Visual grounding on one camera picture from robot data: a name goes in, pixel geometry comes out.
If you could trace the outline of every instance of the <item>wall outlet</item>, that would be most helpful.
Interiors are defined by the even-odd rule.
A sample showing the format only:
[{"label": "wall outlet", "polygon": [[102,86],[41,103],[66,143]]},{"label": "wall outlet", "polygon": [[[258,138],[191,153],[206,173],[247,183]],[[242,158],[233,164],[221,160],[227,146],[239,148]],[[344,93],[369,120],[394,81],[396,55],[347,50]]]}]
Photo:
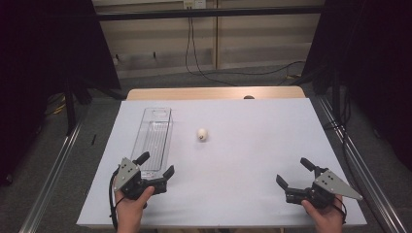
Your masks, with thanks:
[{"label": "wall outlet", "polygon": [[194,9],[194,0],[184,0],[183,9]]},{"label": "wall outlet", "polygon": [[195,9],[206,9],[206,0],[194,0]]}]

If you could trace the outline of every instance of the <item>wire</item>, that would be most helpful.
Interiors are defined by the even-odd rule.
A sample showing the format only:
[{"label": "wire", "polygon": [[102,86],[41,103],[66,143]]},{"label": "wire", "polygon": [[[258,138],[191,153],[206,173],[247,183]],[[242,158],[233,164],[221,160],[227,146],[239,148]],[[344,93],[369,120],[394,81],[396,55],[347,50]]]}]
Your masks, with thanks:
[{"label": "wire", "polygon": [[[188,52],[189,52],[189,44],[190,44],[190,34],[191,34],[191,41],[192,41],[192,45],[193,45],[194,59],[195,59],[195,61],[196,61],[197,70],[199,71],[200,75],[193,73],[193,72],[189,69],[189,67],[188,67]],[[195,46],[195,44],[194,44],[193,19],[192,19],[191,17],[189,17],[188,46],[187,46],[187,48],[186,48],[185,63],[186,63],[186,69],[187,69],[188,72],[191,73],[192,75],[202,76],[203,78],[205,78],[205,79],[208,80],[208,81],[236,86],[236,85],[233,84],[233,83],[228,83],[228,82],[224,82],[224,81],[219,81],[219,80],[211,79],[211,78],[207,77],[207,76],[200,70],[199,63],[198,63],[198,61],[197,61],[196,46]]]},{"label": "wire", "polygon": [[[193,46],[193,53],[194,53],[194,58],[195,58],[195,61],[196,61],[197,70],[199,71],[200,74],[193,73],[193,72],[189,69],[189,66],[188,66],[188,53],[189,53],[190,35],[191,35],[191,42],[192,42],[192,46]],[[224,82],[224,81],[219,81],[219,80],[211,79],[211,78],[209,78],[209,77],[206,77],[206,75],[215,75],[215,74],[216,74],[216,75],[263,76],[263,75],[274,74],[274,73],[277,73],[277,72],[280,72],[280,71],[286,69],[286,70],[287,70],[287,75],[285,76],[285,78],[284,78],[280,83],[277,84],[277,85],[280,85],[280,84],[284,83],[285,80],[287,79],[288,73],[289,73],[289,67],[291,67],[291,66],[294,65],[294,64],[298,64],[298,63],[306,63],[306,62],[305,62],[305,61],[295,61],[295,62],[292,62],[292,63],[290,63],[290,64],[288,64],[288,65],[286,65],[286,66],[284,66],[284,67],[281,67],[281,68],[279,68],[279,69],[276,69],[276,70],[273,70],[273,71],[269,71],[269,72],[263,72],[263,73],[245,73],[245,72],[228,72],[228,71],[214,71],[214,72],[207,72],[207,73],[206,73],[206,72],[203,72],[203,71],[200,70],[200,67],[199,67],[199,64],[198,64],[198,60],[197,60],[196,45],[195,45],[195,42],[194,42],[193,19],[192,19],[191,17],[189,17],[189,34],[188,34],[188,45],[187,45],[187,48],[186,48],[185,64],[186,64],[186,69],[187,69],[188,72],[189,72],[190,74],[192,74],[192,75],[202,76],[202,77],[204,77],[205,79],[207,79],[207,80],[209,80],[209,81],[212,81],[212,82],[218,82],[218,83],[224,83],[224,84],[236,86],[236,84],[233,84],[233,83],[227,83],[227,82]]]},{"label": "wire", "polygon": [[342,204],[342,207],[343,207],[344,211],[342,211],[342,209],[335,206],[334,204],[331,204],[330,206],[333,207],[333,209],[335,209],[336,211],[338,211],[342,215],[342,224],[345,224],[346,223],[346,215],[348,214],[348,211],[346,210],[346,206],[345,206],[345,204],[343,204],[342,200],[340,200],[337,197],[335,197],[335,199],[338,200],[340,202],[340,204]]},{"label": "wire", "polygon": [[344,100],[343,100],[343,110],[342,113],[340,114],[341,120],[332,120],[326,124],[323,125],[324,130],[329,130],[329,129],[336,129],[343,127],[346,129],[346,125],[349,122],[349,119],[351,118],[352,115],[352,108],[351,108],[351,98],[349,95],[349,87],[346,87],[345,89],[345,95],[344,95]]},{"label": "wire", "polygon": [[112,186],[113,186],[113,181],[115,180],[115,176],[118,174],[118,172],[119,172],[119,168],[116,169],[116,171],[113,173],[112,177],[110,178],[110,182],[109,182],[109,205],[110,205],[110,213],[111,213],[110,217],[112,218],[112,223],[116,230],[118,230],[118,217],[116,215],[116,207],[118,206],[118,203],[121,200],[123,200],[121,198],[119,202],[116,203],[116,206],[113,205]]}]

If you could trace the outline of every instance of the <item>robotic hand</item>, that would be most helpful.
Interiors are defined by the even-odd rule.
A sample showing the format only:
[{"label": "robotic hand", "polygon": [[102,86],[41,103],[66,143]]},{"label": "robotic hand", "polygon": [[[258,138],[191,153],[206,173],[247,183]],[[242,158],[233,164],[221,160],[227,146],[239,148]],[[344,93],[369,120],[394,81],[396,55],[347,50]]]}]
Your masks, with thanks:
[{"label": "robotic hand", "polygon": [[140,166],[146,162],[150,154],[146,151],[140,155],[136,160],[130,161],[124,158],[119,167],[119,173],[116,176],[115,191],[121,190],[124,196],[128,199],[136,200],[142,195],[143,191],[149,187],[154,187],[154,194],[164,193],[167,191],[167,181],[175,173],[174,166],[170,166],[162,178],[154,180],[142,179],[142,172]]},{"label": "robotic hand", "polygon": [[302,157],[300,163],[309,171],[314,171],[315,180],[311,187],[305,189],[291,188],[277,175],[276,183],[285,190],[286,202],[301,205],[302,200],[308,200],[315,208],[324,209],[333,204],[335,194],[361,200],[362,196],[342,181],[328,168],[313,165],[308,159]]}]

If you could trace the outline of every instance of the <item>metal frame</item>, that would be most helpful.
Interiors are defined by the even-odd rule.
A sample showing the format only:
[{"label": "metal frame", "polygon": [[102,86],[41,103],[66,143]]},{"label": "metal frame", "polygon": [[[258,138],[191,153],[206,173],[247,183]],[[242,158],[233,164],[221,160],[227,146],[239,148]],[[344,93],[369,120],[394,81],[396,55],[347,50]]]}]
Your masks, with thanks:
[{"label": "metal frame", "polygon": [[245,17],[245,16],[269,16],[269,15],[301,15],[333,13],[349,9],[348,6],[300,6],[300,7],[273,7],[273,8],[235,8],[235,9],[194,9],[171,10],[151,12],[127,12],[127,13],[98,13],[96,15],[66,15],[49,16],[53,18],[65,18],[68,20],[133,20],[133,19],[159,19],[179,17]]},{"label": "metal frame", "polygon": [[42,190],[38,194],[36,201],[30,209],[29,214],[27,215],[22,227],[18,231],[19,233],[34,233],[39,226],[39,223],[45,213],[46,207],[49,204],[50,199],[52,198],[52,192],[54,191],[57,181],[60,177],[60,174],[63,170],[64,164],[66,163],[67,158],[70,155],[72,147],[74,146],[77,136],[79,135],[80,129],[83,125],[83,122],[86,118],[86,112],[88,107],[83,106],[79,113],[79,121],[74,127],[70,135],[66,136],[63,146],[57,156],[54,165],[51,168],[49,176],[47,177],[45,183],[43,184]]}]

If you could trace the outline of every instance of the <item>small white object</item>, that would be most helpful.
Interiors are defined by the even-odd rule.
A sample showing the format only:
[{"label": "small white object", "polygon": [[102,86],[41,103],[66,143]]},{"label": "small white object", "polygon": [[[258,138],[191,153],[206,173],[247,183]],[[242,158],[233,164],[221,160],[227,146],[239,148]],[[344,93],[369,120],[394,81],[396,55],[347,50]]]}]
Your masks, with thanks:
[{"label": "small white object", "polygon": [[206,0],[194,0],[195,9],[206,9]]},{"label": "small white object", "polygon": [[183,1],[183,9],[185,9],[185,10],[194,9],[194,0],[184,0]]},{"label": "small white object", "polygon": [[205,141],[207,139],[207,130],[204,128],[200,128],[199,130],[197,130],[197,138],[200,141]]}]

